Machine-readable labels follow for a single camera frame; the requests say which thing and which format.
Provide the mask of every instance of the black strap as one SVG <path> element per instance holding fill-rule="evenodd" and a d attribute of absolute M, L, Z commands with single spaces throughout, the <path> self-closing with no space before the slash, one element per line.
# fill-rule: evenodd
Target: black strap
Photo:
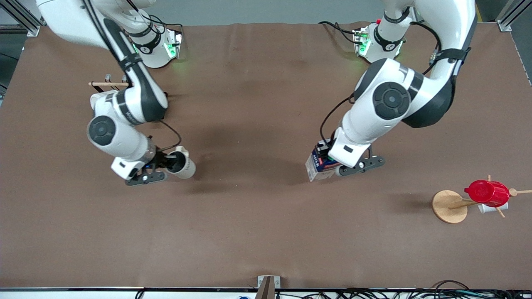
<path fill-rule="evenodd" d="M 142 37 L 142 36 L 146 36 L 146 35 L 148 35 L 148 33 L 149 33 L 150 31 L 152 31 L 152 26 L 153 26 L 153 22 L 150 21 L 148 27 L 146 27 L 146 29 L 144 29 L 144 31 L 142 31 L 142 32 L 138 32 L 138 33 L 130 33 L 130 32 L 127 31 L 127 33 L 128 33 L 128 35 L 129 35 L 130 37 Z"/>
<path fill-rule="evenodd" d="M 141 51 L 142 53 L 144 54 L 151 54 L 153 52 L 153 49 L 159 44 L 159 42 L 161 41 L 161 35 L 162 34 L 157 34 L 155 35 L 155 37 L 152 39 L 152 41 L 150 41 L 149 43 L 146 43 L 146 44 L 138 44 L 138 43 L 133 43 L 135 45 L 135 47 L 137 47 L 137 49 L 139 51 Z"/>
<path fill-rule="evenodd" d="M 377 44 L 379 44 L 385 52 L 393 51 L 403 41 L 403 38 L 396 41 L 391 41 L 383 38 L 379 34 L 379 26 L 375 27 L 375 30 L 373 31 L 373 36 L 375 37 L 375 41 L 377 42 Z"/>
<path fill-rule="evenodd" d="M 449 62 L 453 63 L 454 60 L 461 60 L 463 64 L 464 61 L 466 61 L 467 54 L 470 50 L 471 47 L 468 47 L 465 51 L 459 49 L 445 49 L 436 53 L 436 55 L 434 56 L 434 60 L 431 61 L 433 61 L 434 63 L 438 60 L 449 59 Z"/>
<path fill-rule="evenodd" d="M 127 54 L 124 59 L 118 62 L 118 65 L 122 69 L 122 71 L 126 71 L 128 68 L 132 67 L 133 65 L 139 63 L 142 61 L 142 58 L 140 58 L 140 55 L 137 53 L 130 53 Z"/>
<path fill-rule="evenodd" d="M 393 24 L 399 24 L 401 23 L 402 21 L 404 21 L 404 19 L 406 19 L 406 17 L 410 14 L 410 6 L 407 6 L 404 11 L 403 11 L 403 14 L 399 17 L 399 19 L 392 19 L 390 18 L 389 16 L 386 15 L 386 12 L 384 12 L 384 19 L 390 23 L 393 23 Z"/>

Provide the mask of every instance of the green light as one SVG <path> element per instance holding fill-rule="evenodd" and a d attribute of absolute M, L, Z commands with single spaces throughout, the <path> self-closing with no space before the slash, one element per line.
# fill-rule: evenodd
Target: green light
<path fill-rule="evenodd" d="M 366 55 L 366 52 L 368 51 L 370 43 L 371 43 L 370 39 L 366 38 L 364 43 L 362 45 L 360 45 L 360 51 L 359 51 L 360 55 L 362 55 L 362 56 Z"/>
<path fill-rule="evenodd" d="M 174 58 L 176 57 L 176 48 L 172 45 L 168 45 L 167 43 L 164 43 L 164 46 L 167 50 L 168 57 Z"/>

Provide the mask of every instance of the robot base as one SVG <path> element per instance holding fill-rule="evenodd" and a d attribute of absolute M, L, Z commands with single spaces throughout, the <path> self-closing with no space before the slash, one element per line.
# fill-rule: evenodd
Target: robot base
<path fill-rule="evenodd" d="M 157 27 L 157 30 L 163 30 L 162 27 Z M 182 32 L 166 29 L 163 38 L 159 45 L 153 49 L 152 54 L 144 54 L 142 47 L 136 49 L 144 64 L 152 69 L 162 68 L 167 65 L 172 59 L 179 59 L 179 51 L 183 42 Z"/>
<path fill-rule="evenodd" d="M 393 51 L 383 50 L 383 47 L 375 41 L 373 35 L 375 27 L 377 27 L 377 24 L 372 23 L 367 27 L 361 28 L 360 31 L 353 30 L 353 40 L 362 43 L 362 45 L 355 44 L 355 53 L 357 56 L 365 58 L 369 63 L 373 63 L 383 58 L 394 59 L 399 55 L 403 42 L 400 42 Z"/>

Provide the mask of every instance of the gray floor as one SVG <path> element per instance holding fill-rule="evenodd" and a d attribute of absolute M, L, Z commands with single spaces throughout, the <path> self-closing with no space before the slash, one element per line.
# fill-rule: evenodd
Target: gray floor
<path fill-rule="evenodd" d="M 314 24 L 374 21 L 383 15 L 375 0 L 157 0 L 146 9 L 164 22 L 183 25 L 234 23 Z"/>
<path fill-rule="evenodd" d="M 477 0 L 483 21 L 494 20 L 506 0 Z M 381 18 L 383 5 L 375 0 L 157 0 L 146 9 L 164 22 L 185 26 L 233 23 L 351 23 Z M 0 24 L 13 20 L 0 10 Z M 532 73 L 532 7 L 512 25 L 512 36 L 528 73 Z M 25 35 L 0 34 L 0 53 L 19 57 Z M 0 84 L 9 85 L 16 60 L 0 56 Z"/>
<path fill-rule="evenodd" d="M 477 0 L 478 10 L 483 21 L 493 21 L 504 7 L 506 0 Z M 512 24 L 512 37 L 521 56 L 523 67 L 532 74 L 532 7 L 527 8 Z"/>

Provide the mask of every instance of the round wooden base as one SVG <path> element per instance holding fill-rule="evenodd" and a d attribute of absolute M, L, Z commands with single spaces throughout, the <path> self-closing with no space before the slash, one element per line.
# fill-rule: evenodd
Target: round wooden base
<path fill-rule="evenodd" d="M 433 211 L 436 216 L 443 222 L 455 224 L 462 222 L 467 216 L 467 207 L 460 207 L 458 209 L 449 209 L 449 206 L 453 203 L 462 200 L 460 194 L 451 191 L 443 190 L 433 197 Z"/>

